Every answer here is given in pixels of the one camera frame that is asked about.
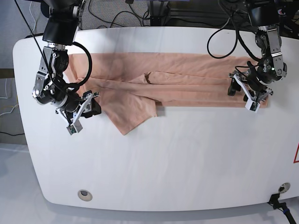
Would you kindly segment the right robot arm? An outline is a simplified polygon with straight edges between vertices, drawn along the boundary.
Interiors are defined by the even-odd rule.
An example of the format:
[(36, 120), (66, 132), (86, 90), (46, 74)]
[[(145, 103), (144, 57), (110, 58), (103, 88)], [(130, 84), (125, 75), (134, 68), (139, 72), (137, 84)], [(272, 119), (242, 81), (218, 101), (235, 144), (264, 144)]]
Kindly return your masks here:
[[(33, 98), (42, 105), (52, 104), (56, 113), (67, 123), (70, 134), (79, 133), (82, 125), (81, 117), (90, 118), (101, 114), (101, 107), (95, 101), (98, 93), (87, 91), (82, 96), (78, 90), (92, 73), (92, 57), (89, 51), (74, 37), (81, 23), (85, 8), (83, 0), (46, 0), (49, 6), (49, 19), (43, 33), (43, 41), (47, 42), (40, 52), (42, 55), (39, 71), (33, 88)], [(88, 71), (84, 79), (76, 83), (67, 83), (63, 73), (69, 65), (66, 46), (81, 48), (87, 55)]]

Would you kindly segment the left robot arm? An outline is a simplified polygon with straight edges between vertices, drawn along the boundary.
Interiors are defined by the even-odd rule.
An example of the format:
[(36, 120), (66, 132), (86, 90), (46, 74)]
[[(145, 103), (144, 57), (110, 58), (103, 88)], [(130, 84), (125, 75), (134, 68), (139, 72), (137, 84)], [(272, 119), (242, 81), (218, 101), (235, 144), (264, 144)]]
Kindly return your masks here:
[(261, 58), (255, 57), (242, 40), (238, 28), (235, 28), (237, 39), (248, 53), (257, 62), (253, 65), (247, 62), (247, 72), (241, 72), (236, 66), (228, 95), (234, 96), (237, 91), (247, 90), (245, 100), (252, 98), (255, 102), (264, 100), (267, 95), (273, 94), (268, 85), (279, 81), (287, 75), (287, 65), (283, 61), (281, 52), (281, 37), (278, 32), (279, 16), (273, 0), (246, 0), (244, 5), (249, 15), (250, 23), (257, 28), (255, 42), (261, 49)]

